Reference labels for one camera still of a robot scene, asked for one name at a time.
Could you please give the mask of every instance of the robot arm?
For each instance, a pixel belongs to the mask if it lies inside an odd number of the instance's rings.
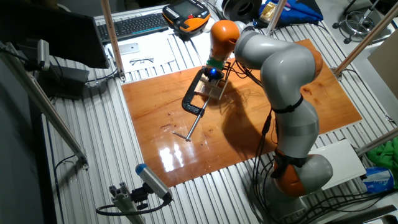
[[[262,87],[275,112],[278,134],[274,172],[267,182],[269,201],[294,200],[312,193],[332,177],[331,164],[321,155],[308,155],[319,132],[315,108],[300,94],[322,70],[319,52],[245,32],[235,46],[236,60],[261,70]]]

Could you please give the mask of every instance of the metal bracket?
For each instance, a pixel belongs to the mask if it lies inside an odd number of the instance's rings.
[[[338,81],[342,81],[343,79],[343,72],[340,72],[339,74],[336,75],[335,71],[337,68],[335,67],[330,67],[331,72],[335,75]]]
[[[125,74],[124,74],[124,71],[123,71],[123,72],[119,72],[119,78],[120,78],[120,80],[121,80],[122,82],[125,82],[125,81],[126,81],[126,76],[125,76]]]
[[[137,212],[137,206],[131,201],[130,192],[125,182],[120,183],[120,188],[117,189],[114,185],[109,187],[109,192],[113,195],[112,203],[122,212]],[[145,224],[141,215],[128,215],[126,218],[131,223]]]

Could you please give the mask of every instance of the gray floor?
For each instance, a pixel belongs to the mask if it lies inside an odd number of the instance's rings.
[[[342,35],[339,29],[333,29],[332,25],[341,19],[341,13],[344,8],[349,4],[350,0],[317,0],[317,3],[323,13],[324,22],[328,26],[335,40],[340,44],[343,52],[348,55],[357,46],[360,39],[357,41],[352,41],[349,44],[344,44],[345,37]],[[367,0],[357,0],[352,10],[357,10],[362,7],[370,6],[370,1]],[[380,14],[373,14],[372,19],[377,23],[381,19]],[[368,57],[373,52],[373,50],[380,44],[374,44],[372,46],[366,47],[365,50],[354,60],[353,65],[359,71],[360,75],[364,78],[365,82],[369,85],[370,89],[376,95],[380,103],[383,105],[387,114],[394,120],[398,121],[398,100],[392,94],[390,89],[377,74],[377,71],[370,64]]]

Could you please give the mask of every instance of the wooden board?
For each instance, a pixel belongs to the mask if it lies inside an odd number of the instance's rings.
[[[297,43],[314,48],[308,39]],[[181,102],[198,69],[122,86],[144,162],[169,187],[253,158],[270,110],[262,88],[231,72],[224,96],[209,102],[192,142],[186,142],[172,133],[187,135],[196,118]],[[258,70],[252,73],[259,78]],[[319,77],[302,87],[302,94],[318,112],[320,134],[362,119],[325,63]],[[202,106],[203,100],[195,97],[193,104]],[[272,139],[276,141],[275,131]],[[275,149],[271,134],[266,143],[265,152]]]

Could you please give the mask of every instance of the vertical metal pole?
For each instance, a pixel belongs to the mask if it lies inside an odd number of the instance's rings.
[[[11,44],[7,44],[6,49],[17,54],[17,51]],[[36,79],[30,73],[25,71],[23,64],[18,58],[6,53],[0,53],[0,57],[12,74],[18,79],[19,83],[24,87],[35,104],[40,108],[41,112],[43,112],[46,118],[51,122],[55,130],[57,130],[59,135],[61,135],[62,139],[79,158],[80,162],[83,164],[83,168],[87,169],[88,163],[86,153],[81,150],[81,147],[77,143],[75,137],[73,137],[68,127],[62,121],[61,117],[52,106],[49,98],[41,89],[40,85],[36,82]]]
[[[340,77],[340,73],[365,49],[366,46],[378,35],[393,18],[398,14],[398,2],[390,9],[384,18],[373,28],[373,30],[356,46],[356,48],[343,60],[334,70],[335,76]]]
[[[360,156],[375,147],[380,146],[381,144],[386,143],[387,141],[390,141],[391,139],[395,138],[398,136],[398,128],[393,129],[392,131],[389,131],[388,133],[378,137],[377,139],[373,140],[369,144],[365,145],[364,147],[360,148],[357,150],[357,154]]]
[[[269,36],[271,34],[271,32],[274,30],[274,28],[279,20],[279,17],[282,14],[282,11],[284,10],[286,2],[287,2],[287,0],[279,0],[278,1],[278,5],[276,7],[274,16],[272,16],[272,19],[271,19],[270,23],[268,24],[268,28],[265,33],[266,36]]]
[[[122,81],[125,81],[126,77],[124,76],[122,57],[120,56],[118,38],[116,37],[116,31],[114,29],[114,24],[113,24],[113,20],[112,20],[112,12],[111,12],[111,8],[109,6],[109,1],[101,0],[101,7],[102,7],[102,12],[104,13],[106,27],[108,28],[109,39],[111,40],[113,55],[116,60],[116,67],[118,69],[120,79]]]

